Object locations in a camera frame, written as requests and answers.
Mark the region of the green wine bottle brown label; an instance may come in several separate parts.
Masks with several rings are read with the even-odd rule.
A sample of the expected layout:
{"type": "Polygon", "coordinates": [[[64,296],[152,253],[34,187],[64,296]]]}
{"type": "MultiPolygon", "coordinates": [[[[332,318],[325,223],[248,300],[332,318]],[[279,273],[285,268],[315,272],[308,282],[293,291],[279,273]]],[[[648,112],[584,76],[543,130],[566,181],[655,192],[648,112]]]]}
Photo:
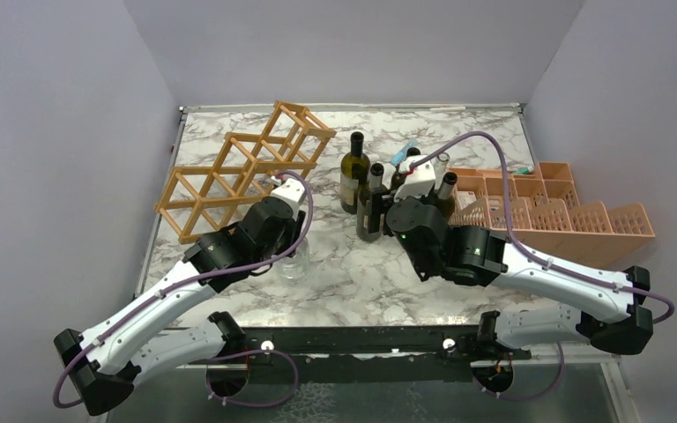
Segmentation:
{"type": "Polygon", "coordinates": [[[383,184],[384,166],[374,163],[368,174],[368,182],[358,194],[356,233],[365,242],[374,242],[383,232],[383,195],[387,188],[383,184]]]}

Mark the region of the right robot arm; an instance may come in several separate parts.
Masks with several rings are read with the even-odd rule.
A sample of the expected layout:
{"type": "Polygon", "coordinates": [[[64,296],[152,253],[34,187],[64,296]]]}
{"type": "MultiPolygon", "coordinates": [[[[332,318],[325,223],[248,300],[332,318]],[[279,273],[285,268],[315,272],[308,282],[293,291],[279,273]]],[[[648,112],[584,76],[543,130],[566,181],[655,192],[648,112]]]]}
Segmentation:
{"type": "Polygon", "coordinates": [[[433,205],[413,197],[395,202],[386,189],[370,195],[368,210],[370,228],[396,238],[422,281],[440,277],[554,301],[551,308],[483,314],[473,346],[484,358],[557,343],[637,355],[653,335],[653,316],[643,305],[649,288],[644,268],[594,269],[528,249],[483,226],[451,226],[433,205]]]}

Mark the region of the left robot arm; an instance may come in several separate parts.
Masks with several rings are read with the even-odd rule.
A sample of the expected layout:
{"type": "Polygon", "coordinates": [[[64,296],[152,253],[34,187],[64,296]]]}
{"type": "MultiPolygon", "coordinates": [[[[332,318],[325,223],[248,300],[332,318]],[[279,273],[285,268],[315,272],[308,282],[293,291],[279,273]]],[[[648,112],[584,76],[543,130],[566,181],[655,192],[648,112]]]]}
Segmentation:
{"type": "Polygon", "coordinates": [[[181,333],[161,331],[189,309],[292,255],[310,229],[314,208],[309,191],[275,190],[242,220],[201,235],[152,291],[89,329],[56,335],[63,371],[53,388],[54,407],[82,405],[89,415],[101,415],[168,370],[249,356],[245,333],[227,312],[215,312],[181,333]]]}

